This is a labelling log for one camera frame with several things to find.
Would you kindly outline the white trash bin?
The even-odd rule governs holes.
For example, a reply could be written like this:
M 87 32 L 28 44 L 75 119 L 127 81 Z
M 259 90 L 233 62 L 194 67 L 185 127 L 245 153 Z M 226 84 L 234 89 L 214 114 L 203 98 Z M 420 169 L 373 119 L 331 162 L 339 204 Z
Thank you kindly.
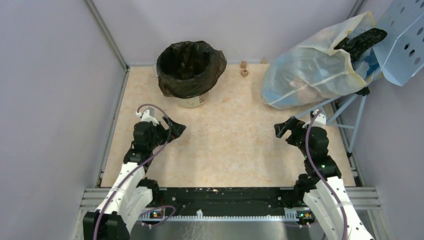
M 190 98 L 177 98 L 175 97 L 174 100 L 176 104 L 180 107 L 186 108 L 186 109 L 193 109 L 198 108 L 202 106 L 209 98 L 210 93 L 206 92 L 204 94 L 190 97 Z

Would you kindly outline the black bin liner bag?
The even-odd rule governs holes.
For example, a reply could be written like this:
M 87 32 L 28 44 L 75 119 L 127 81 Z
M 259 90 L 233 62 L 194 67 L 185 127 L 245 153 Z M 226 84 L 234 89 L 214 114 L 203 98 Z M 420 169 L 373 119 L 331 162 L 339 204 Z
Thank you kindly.
M 158 86 L 165 97 L 197 97 L 217 84 L 226 67 L 224 53 L 203 40 L 173 43 L 157 58 Z

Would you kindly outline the black trash bag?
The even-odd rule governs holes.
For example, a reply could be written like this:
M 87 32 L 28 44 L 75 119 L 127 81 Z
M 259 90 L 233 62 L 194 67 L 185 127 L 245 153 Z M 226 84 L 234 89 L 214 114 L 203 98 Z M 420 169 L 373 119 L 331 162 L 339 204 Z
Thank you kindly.
M 372 46 L 383 41 L 388 33 L 379 28 L 369 29 L 352 39 L 345 37 L 338 45 L 334 47 L 335 50 L 342 49 L 350 54 L 352 63 L 357 62 L 361 55 Z

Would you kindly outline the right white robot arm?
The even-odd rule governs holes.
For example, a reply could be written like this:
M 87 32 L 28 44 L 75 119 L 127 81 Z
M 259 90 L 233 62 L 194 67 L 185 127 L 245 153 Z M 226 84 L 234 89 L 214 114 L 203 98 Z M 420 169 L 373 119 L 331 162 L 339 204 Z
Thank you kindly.
M 359 218 L 342 179 L 329 155 L 327 131 L 319 126 L 324 115 L 315 113 L 309 122 L 292 116 L 273 128 L 277 138 L 289 131 L 286 142 L 304 155 L 305 174 L 294 185 L 293 200 L 307 206 L 327 240 L 372 240 L 374 237 Z

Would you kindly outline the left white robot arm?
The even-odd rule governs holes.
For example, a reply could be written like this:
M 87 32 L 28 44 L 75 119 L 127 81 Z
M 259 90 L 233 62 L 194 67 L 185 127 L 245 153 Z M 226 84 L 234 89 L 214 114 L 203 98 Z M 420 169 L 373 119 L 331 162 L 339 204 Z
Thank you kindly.
M 155 180 L 144 179 L 156 148 L 163 149 L 179 138 L 187 128 L 166 116 L 165 128 L 155 117 L 145 114 L 134 125 L 133 141 L 125 154 L 118 178 L 107 196 L 94 211 L 83 217 L 83 237 L 86 240 L 128 240 L 143 210 L 160 202 Z

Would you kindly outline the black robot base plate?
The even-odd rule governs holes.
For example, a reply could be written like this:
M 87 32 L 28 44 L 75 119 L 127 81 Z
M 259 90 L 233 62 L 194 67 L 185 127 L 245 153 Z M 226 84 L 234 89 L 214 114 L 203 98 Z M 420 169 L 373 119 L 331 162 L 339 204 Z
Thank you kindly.
M 149 208 L 170 205 L 175 216 L 206 217 L 283 216 L 307 205 L 293 187 L 168 187 L 152 191 Z

